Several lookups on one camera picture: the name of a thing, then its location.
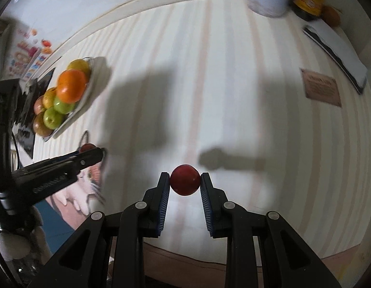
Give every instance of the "red ball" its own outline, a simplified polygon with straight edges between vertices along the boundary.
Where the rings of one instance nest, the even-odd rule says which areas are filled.
[[[189,196],[200,187],[200,174],[191,165],[179,165],[172,171],[169,183],[177,194]]]
[[[93,145],[92,143],[86,143],[79,148],[79,153],[86,152],[87,150],[91,150],[94,148],[96,148],[96,146]]]

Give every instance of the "screw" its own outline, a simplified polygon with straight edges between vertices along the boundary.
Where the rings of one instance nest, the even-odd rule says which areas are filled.
[[[95,221],[101,219],[102,217],[103,217],[103,214],[101,212],[94,212],[91,215],[91,219]]]
[[[235,207],[235,204],[232,201],[227,201],[224,203],[225,209],[233,209]]]
[[[269,214],[268,214],[268,217],[272,220],[277,220],[280,215],[279,213],[275,212],[275,211],[271,211]]]
[[[135,204],[135,207],[138,209],[144,209],[146,207],[146,203],[144,201],[139,201]]]

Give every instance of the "plate of fruit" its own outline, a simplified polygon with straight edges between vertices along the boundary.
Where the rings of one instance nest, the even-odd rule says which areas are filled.
[[[75,59],[57,79],[55,87],[40,96],[33,110],[33,131],[48,141],[84,106],[91,93],[91,71],[95,60],[92,57]]]

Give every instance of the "orange fruit behind bottle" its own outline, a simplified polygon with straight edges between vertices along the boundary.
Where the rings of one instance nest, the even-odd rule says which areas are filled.
[[[68,104],[76,103],[85,91],[87,76],[76,69],[65,70],[57,80],[56,96]]]

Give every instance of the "green apple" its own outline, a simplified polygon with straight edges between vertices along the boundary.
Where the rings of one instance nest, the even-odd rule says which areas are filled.
[[[55,130],[61,126],[64,116],[58,113],[53,107],[44,112],[43,121],[48,129]]]
[[[53,108],[60,114],[66,115],[69,114],[73,110],[73,108],[75,108],[75,103],[64,103],[60,101],[60,99],[56,96],[53,101]]]

